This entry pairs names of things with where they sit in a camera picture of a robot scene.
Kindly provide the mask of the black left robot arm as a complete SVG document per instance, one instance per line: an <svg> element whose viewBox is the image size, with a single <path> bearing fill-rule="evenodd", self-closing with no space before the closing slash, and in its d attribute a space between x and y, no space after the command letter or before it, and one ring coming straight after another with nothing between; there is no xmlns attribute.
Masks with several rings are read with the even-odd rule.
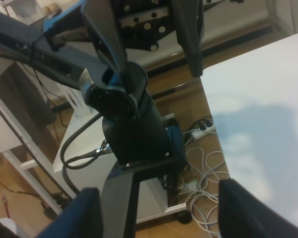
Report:
<svg viewBox="0 0 298 238"><path fill-rule="evenodd" d="M78 89L102 119L117 158L102 190L85 188L42 238L132 238L140 183L186 165L179 126L165 127L147 90L148 75L127 49L154 51L176 33L191 74L203 73L201 0L81 0L47 20L43 31L0 12L0 54Z"/></svg>

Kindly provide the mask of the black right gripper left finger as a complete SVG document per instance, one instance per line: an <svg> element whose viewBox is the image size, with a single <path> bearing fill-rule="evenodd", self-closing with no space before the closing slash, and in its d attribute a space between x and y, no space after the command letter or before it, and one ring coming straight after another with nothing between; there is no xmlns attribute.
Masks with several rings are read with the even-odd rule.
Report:
<svg viewBox="0 0 298 238"><path fill-rule="evenodd" d="M100 238L102 215L97 188L84 188L37 237Z"/></svg>

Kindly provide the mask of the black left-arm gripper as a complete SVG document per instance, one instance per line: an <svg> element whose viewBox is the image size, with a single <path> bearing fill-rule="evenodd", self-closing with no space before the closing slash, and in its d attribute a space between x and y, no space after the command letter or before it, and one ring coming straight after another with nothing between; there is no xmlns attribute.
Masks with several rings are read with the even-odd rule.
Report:
<svg viewBox="0 0 298 238"><path fill-rule="evenodd" d="M202 0L86 0L81 14L99 59L118 74L128 71L125 48L155 52L174 29L191 74L203 74Z"/></svg>

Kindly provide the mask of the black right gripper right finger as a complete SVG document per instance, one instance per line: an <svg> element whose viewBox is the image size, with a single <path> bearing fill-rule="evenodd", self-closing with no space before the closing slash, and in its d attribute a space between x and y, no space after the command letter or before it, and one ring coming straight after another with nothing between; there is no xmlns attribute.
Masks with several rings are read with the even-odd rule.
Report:
<svg viewBox="0 0 298 238"><path fill-rule="evenodd" d="M298 227L230 178L219 183L218 226L223 238L298 238Z"/></svg>

